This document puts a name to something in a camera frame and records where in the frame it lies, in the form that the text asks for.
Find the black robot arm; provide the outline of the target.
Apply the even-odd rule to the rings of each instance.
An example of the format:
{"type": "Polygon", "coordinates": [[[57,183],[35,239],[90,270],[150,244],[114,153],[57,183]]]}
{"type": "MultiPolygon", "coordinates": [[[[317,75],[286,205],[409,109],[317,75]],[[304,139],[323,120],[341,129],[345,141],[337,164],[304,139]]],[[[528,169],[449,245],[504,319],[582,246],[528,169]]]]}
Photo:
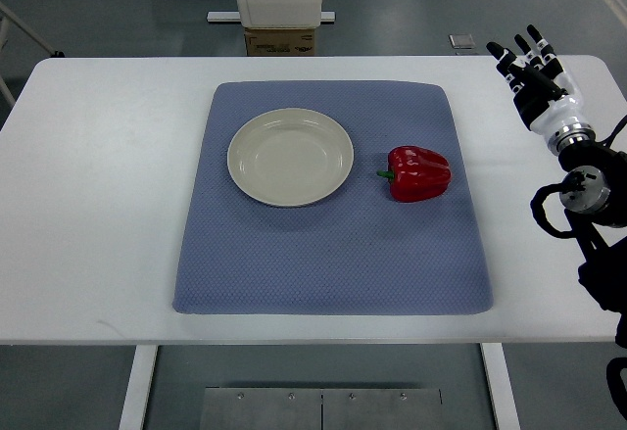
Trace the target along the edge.
{"type": "Polygon", "coordinates": [[[615,344],[626,347],[626,240],[609,245],[598,232],[600,226],[626,226],[626,153],[611,144],[626,119],[621,119],[606,139],[577,137],[559,151],[565,178],[538,189],[530,202],[539,227],[557,239],[574,239],[584,257],[578,281],[602,310],[619,314],[615,344]],[[544,203],[557,194],[570,226],[555,228],[547,219],[544,203]]]}

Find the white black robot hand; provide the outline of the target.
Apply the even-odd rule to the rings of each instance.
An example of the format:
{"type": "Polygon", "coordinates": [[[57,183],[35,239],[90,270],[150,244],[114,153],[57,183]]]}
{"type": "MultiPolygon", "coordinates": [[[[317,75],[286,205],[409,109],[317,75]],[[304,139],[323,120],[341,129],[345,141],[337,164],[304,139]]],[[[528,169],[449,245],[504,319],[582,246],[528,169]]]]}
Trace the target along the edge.
{"type": "Polygon", "coordinates": [[[542,136],[554,155],[568,145],[593,141],[596,133],[584,116],[578,84],[538,28],[530,24],[527,33],[528,38],[514,36],[519,54],[494,41],[486,45],[524,126],[542,136]]]}

